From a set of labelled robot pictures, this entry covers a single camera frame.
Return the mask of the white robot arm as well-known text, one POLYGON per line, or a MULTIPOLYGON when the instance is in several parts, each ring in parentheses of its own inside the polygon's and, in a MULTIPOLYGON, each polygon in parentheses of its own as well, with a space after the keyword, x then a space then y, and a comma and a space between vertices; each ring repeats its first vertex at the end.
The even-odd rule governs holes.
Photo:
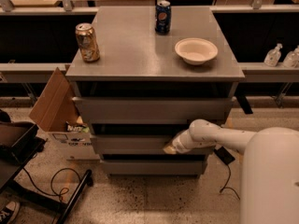
POLYGON ((197 119, 164 147, 187 153, 217 143, 243 156, 240 224, 299 224, 299 132, 225 129, 197 119))

